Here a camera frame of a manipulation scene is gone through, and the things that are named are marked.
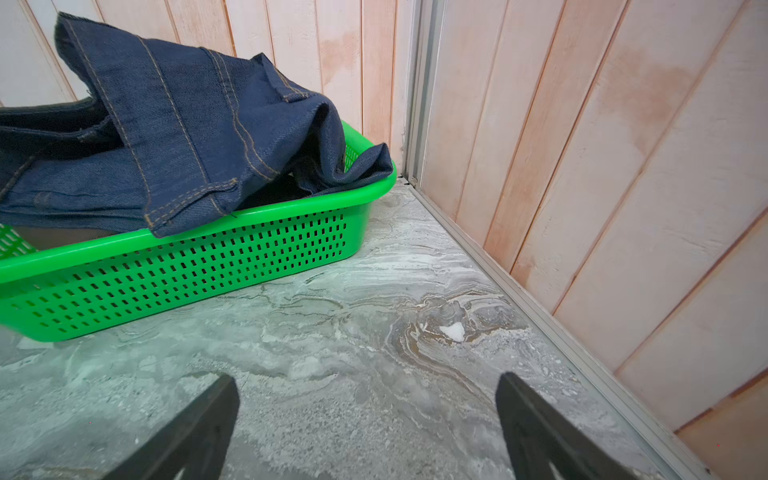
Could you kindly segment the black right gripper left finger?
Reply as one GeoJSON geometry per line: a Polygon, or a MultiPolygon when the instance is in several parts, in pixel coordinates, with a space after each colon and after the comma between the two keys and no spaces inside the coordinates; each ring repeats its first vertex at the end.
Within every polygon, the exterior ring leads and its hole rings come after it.
{"type": "Polygon", "coordinates": [[[107,479],[218,479],[240,406],[235,379],[221,375],[107,479]]]}

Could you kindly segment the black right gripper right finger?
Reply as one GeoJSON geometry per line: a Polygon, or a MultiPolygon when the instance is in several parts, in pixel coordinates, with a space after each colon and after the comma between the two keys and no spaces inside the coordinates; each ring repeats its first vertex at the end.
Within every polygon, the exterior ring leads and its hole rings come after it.
{"type": "Polygon", "coordinates": [[[517,479],[634,477],[515,373],[500,376],[495,404],[517,479]]]}

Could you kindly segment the dark blue denim jeans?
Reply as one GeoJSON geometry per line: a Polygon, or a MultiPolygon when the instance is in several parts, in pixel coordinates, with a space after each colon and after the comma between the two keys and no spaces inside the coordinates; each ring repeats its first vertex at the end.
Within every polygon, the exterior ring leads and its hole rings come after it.
{"type": "Polygon", "coordinates": [[[345,161],[339,113],[264,55],[227,56],[60,13],[59,56],[84,100],[1,112],[1,220],[14,227],[148,229],[163,238],[392,174],[388,148],[345,161]]]}

